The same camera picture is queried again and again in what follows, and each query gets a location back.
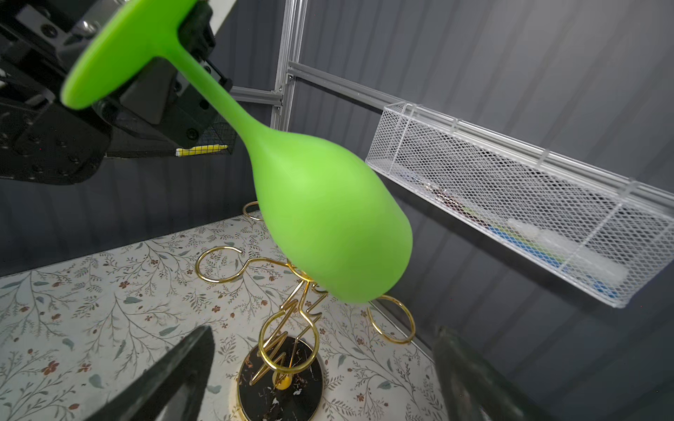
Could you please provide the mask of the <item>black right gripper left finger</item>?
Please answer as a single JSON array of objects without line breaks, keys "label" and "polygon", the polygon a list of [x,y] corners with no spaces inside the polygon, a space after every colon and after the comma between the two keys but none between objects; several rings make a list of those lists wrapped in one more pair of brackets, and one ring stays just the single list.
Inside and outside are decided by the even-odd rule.
[{"label": "black right gripper left finger", "polygon": [[199,326],[89,420],[196,420],[212,370],[212,328]]}]

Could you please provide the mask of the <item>green wine glass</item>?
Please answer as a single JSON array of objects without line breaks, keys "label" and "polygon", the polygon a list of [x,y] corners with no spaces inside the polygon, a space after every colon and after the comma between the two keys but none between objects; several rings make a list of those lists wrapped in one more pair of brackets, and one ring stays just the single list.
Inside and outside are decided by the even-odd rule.
[{"label": "green wine glass", "polygon": [[61,101],[82,110],[154,58],[169,61],[240,135],[272,239],[319,286],[346,303],[380,298],[412,255],[411,224],[378,175],[328,140],[272,129],[250,116],[181,45],[191,1],[132,1],[80,55]]}]

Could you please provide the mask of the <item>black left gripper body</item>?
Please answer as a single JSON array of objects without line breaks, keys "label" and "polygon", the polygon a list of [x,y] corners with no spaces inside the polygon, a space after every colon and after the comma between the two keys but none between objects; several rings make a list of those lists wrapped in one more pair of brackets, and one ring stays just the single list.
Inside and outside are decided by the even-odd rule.
[{"label": "black left gripper body", "polygon": [[161,58],[88,108],[61,102],[68,72],[120,7],[119,1],[1,4],[3,179],[76,184],[106,158],[175,158],[219,115]]}]

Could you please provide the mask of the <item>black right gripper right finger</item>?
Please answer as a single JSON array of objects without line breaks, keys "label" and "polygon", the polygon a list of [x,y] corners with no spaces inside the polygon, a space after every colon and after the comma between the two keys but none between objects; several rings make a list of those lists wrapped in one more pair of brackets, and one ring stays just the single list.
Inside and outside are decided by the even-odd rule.
[{"label": "black right gripper right finger", "polygon": [[458,333],[438,330],[434,362],[451,420],[552,420]]}]

